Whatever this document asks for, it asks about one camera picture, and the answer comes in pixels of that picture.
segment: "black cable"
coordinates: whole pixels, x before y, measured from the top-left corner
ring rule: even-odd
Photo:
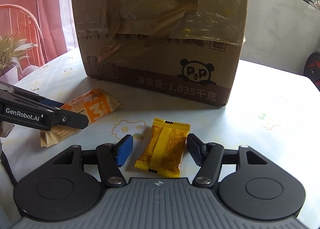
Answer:
[[[9,161],[7,159],[7,156],[5,155],[5,153],[2,151],[1,155],[0,155],[0,161],[2,163],[2,166],[4,167],[5,171],[7,172],[10,180],[11,180],[11,183],[12,185],[15,187],[16,184],[18,183],[18,181],[16,180],[16,178],[14,177],[13,173],[12,173],[12,170],[10,168],[10,165],[9,165]]]

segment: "white tablecloth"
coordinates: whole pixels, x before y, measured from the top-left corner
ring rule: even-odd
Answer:
[[[74,49],[34,71],[17,86],[47,98],[66,103],[94,87],[101,87],[121,102],[121,108],[86,129],[50,148],[41,148],[39,131],[16,126],[3,139],[12,171],[17,180],[66,149],[80,144],[95,149],[103,143],[115,143],[126,133],[139,133],[138,125],[148,126],[124,167],[124,177],[159,177],[134,167],[151,137],[155,117],[191,124],[191,133],[203,142],[217,142],[227,149],[247,144],[295,176],[304,185],[306,202],[298,216],[312,229],[320,226],[320,92],[306,77],[246,61],[240,61],[227,106],[217,108],[203,103],[171,97],[87,77],[79,49]],[[190,181],[197,167],[185,152],[181,177]],[[221,177],[234,171],[223,166]],[[86,171],[99,178],[96,167]],[[11,222],[19,218],[12,199],[12,186],[0,165],[0,204]]]

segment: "panda ear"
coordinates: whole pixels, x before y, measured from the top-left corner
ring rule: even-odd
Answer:
[[[186,66],[188,63],[189,63],[189,61],[187,59],[185,59],[185,58],[180,61],[180,64],[182,66]]]
[[[213,64],[207,64],[207,69],[210,71],[210,72],[213,72],[214,71],[214,66]]]

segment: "orange snack package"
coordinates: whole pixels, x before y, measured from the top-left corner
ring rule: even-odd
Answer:
[[[95,88],[62,105],[61,108],[86,115],[89,119],[88,125],[90,125],[113,112],[119,105],[120,103],[110,94],[100,88]],[[79,129],[63,125],[54,126],[50,131],[40,131],[40,145],[41,147],[50,147],[78,131]]]
[[[151,141],[134,166],[168,177],[179,177],[181,157],[189,130],[190,124],[155,118]]]

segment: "potted plant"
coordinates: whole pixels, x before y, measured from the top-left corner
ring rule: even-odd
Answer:
[[[26,39],[19,39],[18,33],[0,36],[0,80],[10,84],[18,82],[20,59],[28,57],[26,51],[37,46],[35,43],[27,43]]]

